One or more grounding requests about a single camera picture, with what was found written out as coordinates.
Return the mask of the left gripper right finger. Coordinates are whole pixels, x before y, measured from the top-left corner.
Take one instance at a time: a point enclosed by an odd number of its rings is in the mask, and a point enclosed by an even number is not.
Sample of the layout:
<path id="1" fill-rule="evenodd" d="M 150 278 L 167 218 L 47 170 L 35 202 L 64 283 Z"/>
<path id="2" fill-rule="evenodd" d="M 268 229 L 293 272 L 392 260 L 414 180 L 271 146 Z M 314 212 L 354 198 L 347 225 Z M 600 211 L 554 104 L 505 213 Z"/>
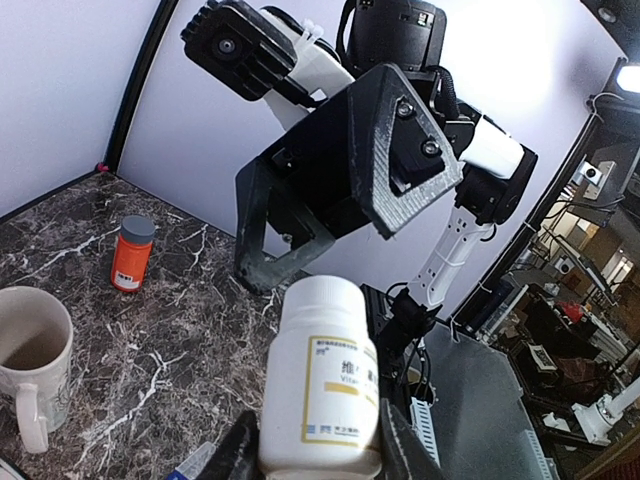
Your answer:
<path id="1" fill-rule="evenodd" d="M 379 479 L 444 479 L 445 475 L 400 410 L 383 398 L 379 413 L 382 469 Z"/>

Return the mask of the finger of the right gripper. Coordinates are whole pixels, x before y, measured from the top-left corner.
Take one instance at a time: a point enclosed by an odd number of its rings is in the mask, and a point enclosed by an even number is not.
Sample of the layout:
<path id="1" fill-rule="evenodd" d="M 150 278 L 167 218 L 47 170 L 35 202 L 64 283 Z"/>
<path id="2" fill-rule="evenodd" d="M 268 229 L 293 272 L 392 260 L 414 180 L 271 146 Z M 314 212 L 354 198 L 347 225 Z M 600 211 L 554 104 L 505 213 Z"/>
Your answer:
<path id="1" fill-rule="evenodd" d="M 259 158 L 236 175 L 237 227 L 234 272 L 254 294 L 264 294 L 326 252 L 335 237 Z M 287 237 L 289 250 L 269 260 L 266 229 Z"/>
<path id="2" fill-rule="evenodd" d="M 371 92 L 375 113 L 359 158 L 370 154 L 364 190 L 378 215 L 374 226 L 389 239 L 463 179 L 462 164 L 434 116 L 395 64 L 379 64 L 349 87 Z"/>

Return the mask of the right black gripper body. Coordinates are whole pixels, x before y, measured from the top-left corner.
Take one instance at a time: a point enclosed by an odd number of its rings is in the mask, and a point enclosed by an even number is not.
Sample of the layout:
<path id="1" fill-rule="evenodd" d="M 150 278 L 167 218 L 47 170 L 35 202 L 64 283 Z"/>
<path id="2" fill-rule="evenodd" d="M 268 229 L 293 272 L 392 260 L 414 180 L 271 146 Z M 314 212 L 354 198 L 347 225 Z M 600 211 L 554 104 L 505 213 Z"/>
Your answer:
<path id="1" fill-rule="evenodd" d="M 371 179 L 370 154 L 356 146 L 367 139 L 374 95 L 358 87 L 339 92 L 302 119 L 259 157 L 268 224 L 298 249 L 325 235 L 340 239 L 379 218 L 364 190 Z"/>

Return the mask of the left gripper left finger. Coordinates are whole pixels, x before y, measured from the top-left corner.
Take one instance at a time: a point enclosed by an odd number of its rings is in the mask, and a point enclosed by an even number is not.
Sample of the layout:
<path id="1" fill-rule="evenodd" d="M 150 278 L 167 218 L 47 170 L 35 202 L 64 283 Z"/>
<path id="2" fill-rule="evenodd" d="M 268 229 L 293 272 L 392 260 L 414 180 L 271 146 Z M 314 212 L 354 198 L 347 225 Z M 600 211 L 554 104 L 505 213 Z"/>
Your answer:
<path id="1" fill-rule="evenodd" d="M 243 411 L 196 479 L 259 479 L 258 450 L 259 427 L 257 415 L 252 410 Z"/>

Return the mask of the clear plastic pill organizer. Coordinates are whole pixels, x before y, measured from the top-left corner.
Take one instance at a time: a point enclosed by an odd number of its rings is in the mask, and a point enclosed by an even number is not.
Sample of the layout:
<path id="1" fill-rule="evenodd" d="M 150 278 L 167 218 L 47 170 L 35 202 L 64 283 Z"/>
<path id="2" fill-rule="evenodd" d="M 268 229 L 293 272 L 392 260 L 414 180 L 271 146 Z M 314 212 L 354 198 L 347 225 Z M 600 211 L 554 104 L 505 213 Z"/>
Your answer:
<path id="1" fill-rule="evenodd" d="M 216 447 L 213 443 L 204 442 L 177 467 L 175 467 L 166 477 L 166 480 L 196 479 L 213 456 L 215 449 Z"/>

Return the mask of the small white pill bottle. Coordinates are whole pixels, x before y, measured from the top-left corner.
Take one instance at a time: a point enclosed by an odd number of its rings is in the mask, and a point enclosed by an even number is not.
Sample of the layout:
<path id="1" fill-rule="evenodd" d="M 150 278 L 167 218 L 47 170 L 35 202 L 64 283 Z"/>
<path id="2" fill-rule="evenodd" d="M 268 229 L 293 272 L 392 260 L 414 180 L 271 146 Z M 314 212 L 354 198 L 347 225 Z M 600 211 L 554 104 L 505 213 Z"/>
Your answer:
<path id="1" fill-rule="evenodd" d="M 373 479 L 382 469 L 378 355 L 362 291 L 292 284 L 267 361 L 258 464 L 268 479 Z"/>

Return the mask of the orange pill bottle grey cap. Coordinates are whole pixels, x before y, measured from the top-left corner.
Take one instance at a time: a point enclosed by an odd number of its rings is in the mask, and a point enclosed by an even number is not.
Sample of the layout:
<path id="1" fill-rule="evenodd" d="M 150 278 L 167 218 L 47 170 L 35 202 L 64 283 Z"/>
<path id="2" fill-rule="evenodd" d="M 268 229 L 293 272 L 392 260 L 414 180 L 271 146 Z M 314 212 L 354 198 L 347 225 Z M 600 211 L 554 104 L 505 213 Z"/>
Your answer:
<path id="1" fill-rule="evenodd" d="M 142 215 L 125 216 L 120 223 L 111 269 L 111 283 L 123 292 L 136 292 L 144 282 L 156 227 Z"/>

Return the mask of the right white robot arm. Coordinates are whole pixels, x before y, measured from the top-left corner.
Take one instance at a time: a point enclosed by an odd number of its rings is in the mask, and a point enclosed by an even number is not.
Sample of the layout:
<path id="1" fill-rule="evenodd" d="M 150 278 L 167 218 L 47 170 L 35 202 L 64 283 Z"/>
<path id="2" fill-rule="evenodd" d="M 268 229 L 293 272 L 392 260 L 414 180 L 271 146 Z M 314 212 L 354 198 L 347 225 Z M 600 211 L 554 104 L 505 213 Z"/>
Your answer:
<path id="1" fill-rule="evenodd" d="M 486 232 L 518 205 L 537 162 L 473 107 L 441 66 L 446 17 L 425 1 L 348 1 L 336 39 L 351 84 L 241 169 L 234 267 L 267 291 L 339 238 L 394 236 L 455 192 L 450 218 L 404 301 L 439 309 Z"/>

